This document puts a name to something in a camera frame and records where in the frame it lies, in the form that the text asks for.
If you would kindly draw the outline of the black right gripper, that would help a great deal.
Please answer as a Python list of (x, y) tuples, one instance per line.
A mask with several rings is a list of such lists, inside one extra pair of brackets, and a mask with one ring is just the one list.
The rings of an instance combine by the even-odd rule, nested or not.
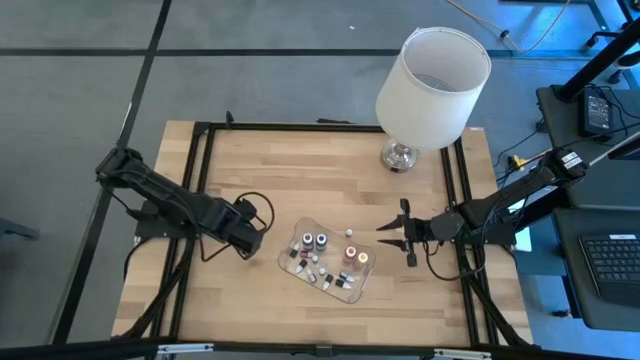
[(379, 243), (391, 245), (399, 248), (402, 252), (406, 252), (407, 265), (409, 267), (416, 267), (417, 255), (414, 249), (416, 244), (421, 244), (423, 246), (427, 259), (438, 252), (438, 247), (435, 247), (434, 251), (429, 250), (429, 242), (433, 242), (435, 240), (431, 231), (430, 222), (428, 220), (422, 220), (410, 216), (411, 208), (408, 199), (400, 199), (400, 208), (401, 214), (397, 215), (390, 223), (377, 228), (377, 231), (403, 228), (405, 240), (382, 239), (379, 240)]

